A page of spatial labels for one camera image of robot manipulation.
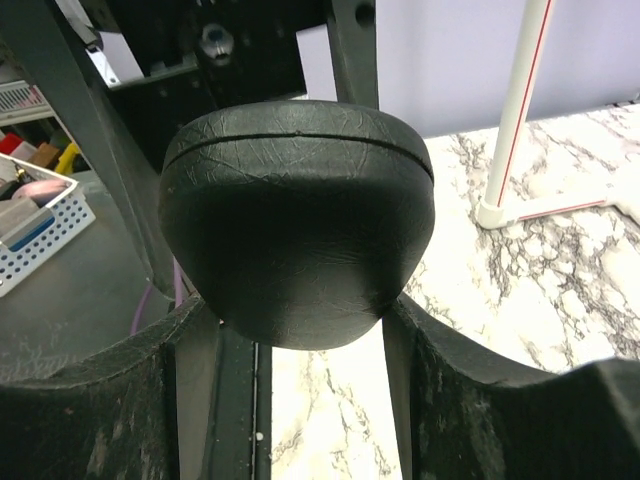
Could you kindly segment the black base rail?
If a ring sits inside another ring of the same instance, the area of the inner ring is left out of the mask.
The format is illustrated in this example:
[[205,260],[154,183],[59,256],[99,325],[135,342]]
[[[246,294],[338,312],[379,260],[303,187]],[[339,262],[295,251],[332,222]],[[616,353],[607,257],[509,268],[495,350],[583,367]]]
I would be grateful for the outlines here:
[[223,326],[202,477],[267,480],[271,447],[272,350]]

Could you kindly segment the black cylinder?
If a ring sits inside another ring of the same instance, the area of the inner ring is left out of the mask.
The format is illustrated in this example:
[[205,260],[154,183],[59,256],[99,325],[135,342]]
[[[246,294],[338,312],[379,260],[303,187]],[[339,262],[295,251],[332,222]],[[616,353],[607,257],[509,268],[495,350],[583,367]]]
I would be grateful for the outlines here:
[[376,109],[260,102],[185,125],[165,155],[159,222],[212,312],[270,346],[325,350],[399,297],[435,223],[421,135]]

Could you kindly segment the white PVC pipe frame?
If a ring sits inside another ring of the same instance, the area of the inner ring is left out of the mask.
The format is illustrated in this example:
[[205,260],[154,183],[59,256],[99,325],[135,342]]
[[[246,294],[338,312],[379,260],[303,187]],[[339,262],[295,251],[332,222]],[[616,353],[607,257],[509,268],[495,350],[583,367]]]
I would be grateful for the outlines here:
[[614,206],[634,222],[639,221],[639,201],[632,197],[628,175],[618,174],[613,180],[585,193],[560,193],[506,204],[511,168],[526,124],[554,8],[553,1],[526,3],[486,190],[476,210],[476,221],[486,230],[590,207]]

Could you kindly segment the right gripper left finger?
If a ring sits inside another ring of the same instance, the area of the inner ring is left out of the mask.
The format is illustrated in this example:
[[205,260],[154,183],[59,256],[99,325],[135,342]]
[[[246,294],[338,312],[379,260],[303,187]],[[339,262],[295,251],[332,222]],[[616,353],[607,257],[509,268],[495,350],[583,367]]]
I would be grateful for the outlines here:
[[200,478],[218,332],[193,295],[79,363],[3,385],[2,478]]

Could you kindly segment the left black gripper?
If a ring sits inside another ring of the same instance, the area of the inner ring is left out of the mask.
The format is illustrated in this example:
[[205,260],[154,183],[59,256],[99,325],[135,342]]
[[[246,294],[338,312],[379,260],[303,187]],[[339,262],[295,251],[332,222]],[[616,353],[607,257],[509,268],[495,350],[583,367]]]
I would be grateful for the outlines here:
[[[167,297],[173,260],[157,217],[156,172],[180,128],[227,108],[304,99],[297,36],[326,22],[337,100],[379,107],[374,0],[80,7],[88,18],[68,22],[53,1],[4,1],[1,42],[111,194],[147,276]],[[101,50],[105,33],[123,37],[140,78],[105,84],[85,51]]]

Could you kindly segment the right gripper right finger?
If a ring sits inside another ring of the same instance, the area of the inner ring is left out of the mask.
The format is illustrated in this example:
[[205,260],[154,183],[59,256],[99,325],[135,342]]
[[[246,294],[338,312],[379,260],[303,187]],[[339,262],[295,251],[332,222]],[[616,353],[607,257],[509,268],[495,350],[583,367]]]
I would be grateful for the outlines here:
[[563,374],[503,357],[401,296],[383,340],[406,479],[635,479],[639,365]]

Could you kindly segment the white perforated storage basket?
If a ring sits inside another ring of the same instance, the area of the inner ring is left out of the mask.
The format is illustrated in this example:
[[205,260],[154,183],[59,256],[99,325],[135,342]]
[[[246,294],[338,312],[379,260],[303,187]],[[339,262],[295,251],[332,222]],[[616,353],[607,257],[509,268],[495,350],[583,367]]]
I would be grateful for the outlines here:
[[89,227],[95,215],[79,182],[13,157],[1,156],[1,178],[25,173],[31,182],[55,181],[62,191],[1,235],[1,295],[6,296]]

